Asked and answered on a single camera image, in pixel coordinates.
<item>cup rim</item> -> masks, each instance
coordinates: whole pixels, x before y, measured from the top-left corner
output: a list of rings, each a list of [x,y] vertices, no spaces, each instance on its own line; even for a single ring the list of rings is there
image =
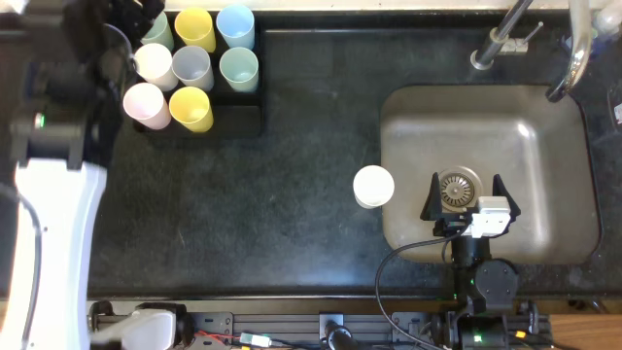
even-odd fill
[[[164,28],[162,28],[162,30],[157,32],[157,34],[155,34],[155,35],[153,35],[153,36],[151,36],[149,38],[147,37],[147,34],[149,34],[149,32],[147,32],[147,34],[145,34],[143,39],[147,39],[147,40],[155,39],[158,36],[162,35],[166,31],[166,27],[168,26],[168,17],[166,17],[166,13],[164,11],[162,11],[161,13],[159,13],[159,15],[157,15],[157,17],[154,20],[154,24],[156,24],[156,21],[159,19],[160,16],[164,16]]]
[[[207,68],[205,69],[205,71],[203,72],[203,74],[201,74],[201,76],[200,76],[200,77],[198,77],[198,78],[194,78],[194,79],[186,79],[186,78],[182,78],[182,77],[180,77],[180,75],[179,75],[179,74],[177,74],[177,72],[175,72],[175,56],[177,56],[177,53],[180,53],[180,52],[181,52],[181,51],[183,51],[183,50],[186,50],[186,51],[187,51],[187,49],[194,50],[194,51],[196,51],[196,49],[201,49],[201,51],[202,51],[202,52],[204,52],[204,53],[205,53],[205,55],[207,56]],[[186,82],[195,82],[195,81],[197,81],[197,80],[199,80],[199,79],[203,78],[203,77],[207,74],[207,72],[209,72],[209,71],[210,71],[210,68],[212,68],[212,58],[210,57],[210,54],[209,54],[209,53],[207,53],[207,52],[205,51],[205,49],[203,49],[203,48],[201,48],[201,47],[199,47],[199,46],[196,46],[196,45],[186,45],[186,46],[182,47],[181,49],[177,50],[177,51],[175,52],[175,54],[173,54],[173,60],[171,61],[171,69],[173,70],[173,74],[175,74],[175,76],[176,76],[179,80],[181,80],[181,81],[186,81]]]
[[[145,118],[136,118],[136,117],[134,117],[134,116],[130,115],[130,114],[127,112],[127,109],[126,109],[126,107],[125,107],[125,106],[126,106],[126,104],[127,104],[127,103],[129,103],[129,102],[127,101],[127,98],[128,98],[127,96],[128,96],[128,94],[129,94],[129,92],[130,92],[130,91],[132,91],[134,88],[151,88],[151,89],[153,89],[154,91],[156,91],[156,90],[157,90],[157,92],[159,92],[159,93],[156,95],[156,96],[157,96],[157,102],[158,102],[158,103],[157,103],[157,105],[159,105],[159,106],[160,106],[160,107],[159,107],[159,109],[158,109],[155,113],[153,113],[153,114],[151,114],[150,116],[145,117]],[[128,116],[130,116],[132,119],[134,119],[134,120],[136,120],[136,121],[145,121],[145,120],[149,120],[149,119],[151,119],[151,118],[153,118],[153,117],[157,116],[157,114],[159,113],[159,111],[161,111],[161,110],[162,110],[162,106],[164,105],[164,102],[165,102],[165,101],[164,101],[164,94],[162,93],[162,91],[161,91],[161,90],[160,90],[157,86],[155,86],[155,85],[153,85],[153,84],[151,84],[151,83],[138,83],[138,84],[135,84],[133,87],[130,87],[130,88],[129,88],[126,92],[125,92],[125,95],[123,96],[123,103],[122,103],[122,104],[123,104],[123,110],[124,110],[124,111],[125,111],[125,113],[126,113]]]
[[[226,9],[232,9],[232,8],[242,8],[245,11],[248,11],[251,14],[251,19],[253,20],[253,22],[251,23],[251,27],[249,28],[249,30],[245,31],[244,34],[241,35],[237,35],[237,36],[231,36],[231,35],[226,35],[223,33],[223,31],[221,30],[221,26],[219,25],[219,18],[221,18],[221,14],[226,10]],[[255,28],[255,14],[253,14],[253,11],[251,9],[249,9],[247,6],[244,6],[242,4],[233,4],[233,5],[228,5],[226,7],[224,7],[216,16],[216,27],[218,28],[218,31],[221,32],[221,35],[223,35],[224,37],[227,38],[231,38],[231,39],[238,39],[241,38],[245,35],[247,35],[248,33],[251,32],[251,30],[253,28]]]
[[[179,19],[179,16],[184,13],[184,12],[190,12],[190,11],[203,11],[207,14],[208,18],[210,19],[210,29],[207,31],[207,33],[205,33],[204,35],[194,38],[194,39],[190,39],[187,38],[185,36],[183,36],[182,34],[179,33],[179,30],[177,29],[177,19]],[[214,30],[214,20],[212,19],[212,15],[210,15],[210,13],[205,10],[205,9],[201,9],[201,8],[187,8],[187,9],[183,9],[179,14],[177,14],[177,16],[175,17],[175,32],[177,33],[177,35],[180,36],[180,38],[184,39],[184,41],[186,40],[190,40],[190,41],[199,41],[204,39],[205,37],[207,37],[208,35],[210,35],[210,33]]]
[[[255,64],[256,64],[255,65],[255,67],[256,67],[255,68],[255,72],[253,72],[253,75],[251,76],[251,78],[249,78],[249,79],[247,79],[245,81],[235,81],[235,80],[232,80],[225,74],[225,72],[223,72],[223,60],[224,60],[224,58],[226,57],[226,55],[228,53],[231,53],[231,52],[234,52],[234,51],[249,52],[249,53],[251,53],[253,55],[253,58],[255,59]],[[258,71],[259,71],[259,60],[257,58],[257,55],[253,51],[251,51],[251,50],[248,50],[246,48],[231,48],[231,49],[225,51],[225,53],[223,53],[223,55],[221,56],[221,62],[219,64],[219,69],[221,71],[221,74],[223,75],[223,77],[225,77],[225,79],[227,81],[232,82],[232,83],[238,83],[238,84],[247,83],[247,82],[250,82],[258,74]]]
[[[144,76],[140,73],[140,62],[138,61],[139,58],[139,52],[142,50],[143,52],[146,50],[145,48],[157,48],[158,50],[162,50],[162,54],[164,54],[164,57],[166,58],[165,64],[162,64],[162,67],[166,66],[166,69],[162,69],[161,74],[153,74],[153,75],[149,75],[149,76]],[[134,54],[134,62],[136,63],[136,73],[138,73],[138,75],[140,75],[141,77],[145,78],[145,79],[157,79],[157,78],[161,78],[164,75],[166,75],[166,73],[168,72],[169,69],[172,69],[172,65],[173,65],[173,55],[171,54],[171,51],[169,51],[165,46],[163,46],[160,43],[149,43],[146,45],[143,45],[142,47],[138,48],[138,50],[136,51],[136,53]]]
[[[175,97],[175,95],[176,95],[179,91],[181,91],[181,90],[183,90],[183,89],[196,89],[196,90],[198,90],[198,91],[200,91],[200,92],[203,92],[203,94],[204,94],[204,95],[205,95],[205,97],[207,98],[207,111],[205,112],[205,115],[204,115],[201,119],[196,120],[196,121],[194,121],[194,122],[184,122],[184,121],[180,121],[179,119],[177,119],[177,117],[175,117],[175,114],[173,114],[173,110],[172,110],[172,106],[173,106],[173,103],[172,103],[172,101],[173,101],[173,97]],[[202,120],[203,120],[203,118],[205,118],[205,116],[207,116],[207,114],[208,114],[211,110],[212,110],[212,102],[210,101],[210,97],[207,95],[207,93],[205,93],[205,91],[203,91],[202,89],[200,89],[200,88],[198,88],[198,87],[182,87],[182,88],[179,88],[177,91],[175,91],[175,92],[173,93],[173,95],[171,95],[171,98],[170,98],[170,100],[168,101],[168,112],[171,114],[171,117],[173,117],[173,119],[174,119],[175,121],[177,121],[177,122],[179,122],[179,123],[181,123],[181,124],[183,124],[183,125],[192,125],[192,124],[194,124],[194,123],[199,123],[200,121],[202,121]]]

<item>drain strainer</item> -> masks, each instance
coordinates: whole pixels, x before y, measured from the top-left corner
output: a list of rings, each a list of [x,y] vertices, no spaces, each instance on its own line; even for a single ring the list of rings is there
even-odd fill
[[[438,174],[443,207],[454,212],[473,204],[481,195],[482,183],[471,169],[455,166]]]
[[[469,204],[475,195],[472,182],[462,174],[451,174],[440,183],[443,201],[451,206]]]

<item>cup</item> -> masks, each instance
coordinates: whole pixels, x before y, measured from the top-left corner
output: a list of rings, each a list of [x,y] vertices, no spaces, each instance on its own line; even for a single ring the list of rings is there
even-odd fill
[[[173,34],[171,33],[171,27],[168,25],[168,18],[164,11],[155,18],[154,26],[152,26],[140,42],[143,43],[143,45],[151,43],[162,44],[169,51],[173,51],[175,46]]]
[[[182,87],[170,100],[173,118],[192,132],[205,132],[214,124],[210,99],[198,87]]]
[[[188,46],[173,55],[173,73],[186,86],[206,91],[214,87],[214,72],[210,55],[203,48]]]
[[[230,48],[253,49],[255,17],[244,5],[225,7],[216,17],[216,26]]]
[[[162,91],[172,90],[179,80],[173,73],[173,56],[162,44],[147,44],[134,55],[136,71],[141,77]]]
[[[234,90],[253,92],[259,83],[259,61],[246,48],[229,49],[221,57],[221,73]]]
[[[387,169],[370,165],[359,170],[354,177],[354,197],[365,209],[373,209],[386,204],[393,196],[396,184]]]
[[[164,95],[153,84],[140,83],[131,87],[123,97],[123,109],[132,119],[154,130],[165,128],[171,122]]]
[[[194,45],[213,53],[216,49],[214,23],[210,14],[197,8],[181,11],[175,18],[175,31],[186,45]]]

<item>metal sink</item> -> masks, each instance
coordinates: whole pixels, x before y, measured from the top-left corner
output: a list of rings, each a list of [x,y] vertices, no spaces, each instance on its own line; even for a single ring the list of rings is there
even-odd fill
[[[434,172],[449,211],[491,195],[500,174],[522,215],[509,234],[491,241],[494,257],[582,263],[590,256],[600,227],[583,119],[572,99],[550,103],[545,91],[405,87],[389,96],[381,117],[382,166],[396,191],[383,207],[383,227],[393,248],[433,239],[433,223],[419,215]],[[438,263],[440,250],[433,245],[401,256]]]

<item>metal faucet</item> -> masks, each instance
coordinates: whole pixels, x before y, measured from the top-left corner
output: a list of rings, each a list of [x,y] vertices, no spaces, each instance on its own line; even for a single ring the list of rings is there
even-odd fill
[[[505,15],[498,28],[493,28],[481,50],[473,52],[470,57],[472,65],[480,70],[492,67],[495,56],[499,54],[503,44],[509,40],[509,32],[518,19],[527,11],[533,0],[518,0],[514,7]],[[560,82],[552,85],[546,92],[550,102],[561,100],[585,72],[592,50],[592,22],[589,0],[569,0],[570,22],[572,25],[572,52],[567,72]]]

